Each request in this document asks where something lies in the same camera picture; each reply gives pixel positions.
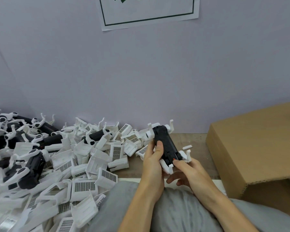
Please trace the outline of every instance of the brown cardboard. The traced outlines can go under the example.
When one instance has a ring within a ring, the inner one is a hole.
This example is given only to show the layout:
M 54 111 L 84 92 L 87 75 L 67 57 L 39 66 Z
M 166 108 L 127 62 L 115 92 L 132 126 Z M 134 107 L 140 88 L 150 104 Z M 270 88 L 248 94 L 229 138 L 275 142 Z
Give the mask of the brown cardboard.
M 212 123 L 206 143 L 228 197 L 290 215 L 290 103 Z

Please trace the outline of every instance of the table surface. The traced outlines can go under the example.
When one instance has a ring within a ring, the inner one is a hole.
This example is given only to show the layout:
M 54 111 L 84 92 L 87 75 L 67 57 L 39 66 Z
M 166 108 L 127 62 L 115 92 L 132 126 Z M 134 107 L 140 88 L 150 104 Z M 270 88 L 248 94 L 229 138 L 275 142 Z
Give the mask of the table surface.
M 182 150 L 184 146 L 192 145 L 191 157 L 200 161 L 212 179 L 220 179 L 213 158 L 206 146 L 207 134 L 170 134 L 176 148 Z M 135 154 L 128 157 L 129 168 L 115 171 L 119 178 L 140 178 L 142 175 L 143 161 Z

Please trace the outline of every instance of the white paper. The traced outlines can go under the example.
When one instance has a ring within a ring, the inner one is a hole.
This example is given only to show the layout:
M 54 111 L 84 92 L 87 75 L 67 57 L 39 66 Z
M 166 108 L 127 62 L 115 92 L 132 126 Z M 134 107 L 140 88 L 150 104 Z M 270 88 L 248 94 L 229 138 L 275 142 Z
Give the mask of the white paper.
M 102 31 L 196 19 L 200 0 L 96 0 Z

